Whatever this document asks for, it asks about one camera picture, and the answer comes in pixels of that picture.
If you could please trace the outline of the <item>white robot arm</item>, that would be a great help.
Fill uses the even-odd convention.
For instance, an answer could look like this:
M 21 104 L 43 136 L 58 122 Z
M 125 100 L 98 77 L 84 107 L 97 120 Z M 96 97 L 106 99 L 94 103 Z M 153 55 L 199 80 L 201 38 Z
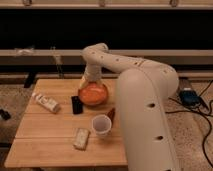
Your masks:
M 153 60 L 111 54 L 104 43 L 84 48 L 82 57 L 86 82 L 100 80 L 102 68 L 118 74 L 116 113 L 129 171 L 181 171 L 163 105 L 178 88 L 175 69 Z

